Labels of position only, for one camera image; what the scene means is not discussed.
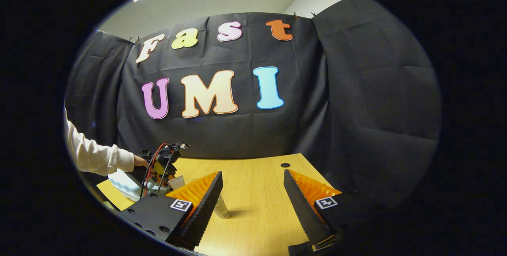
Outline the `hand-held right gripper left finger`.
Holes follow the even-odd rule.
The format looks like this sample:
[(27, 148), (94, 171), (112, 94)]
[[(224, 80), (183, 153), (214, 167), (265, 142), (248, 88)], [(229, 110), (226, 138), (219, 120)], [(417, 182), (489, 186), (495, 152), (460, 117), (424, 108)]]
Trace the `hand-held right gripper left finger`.
[(223, 188), (222, 172), (210, 173), (165, 195), (149, 193), (121, 215), (172, 245), (200, 244)]

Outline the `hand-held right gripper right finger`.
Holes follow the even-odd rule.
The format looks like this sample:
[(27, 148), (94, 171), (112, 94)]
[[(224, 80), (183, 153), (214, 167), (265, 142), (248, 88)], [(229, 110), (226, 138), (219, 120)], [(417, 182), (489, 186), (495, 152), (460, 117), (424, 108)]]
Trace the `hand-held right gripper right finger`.
[(293, 170), (284, 188), (311, 245), (324, 248), (362, 232), (381, 215), (381, 205), (357, 192), (340, 192)]

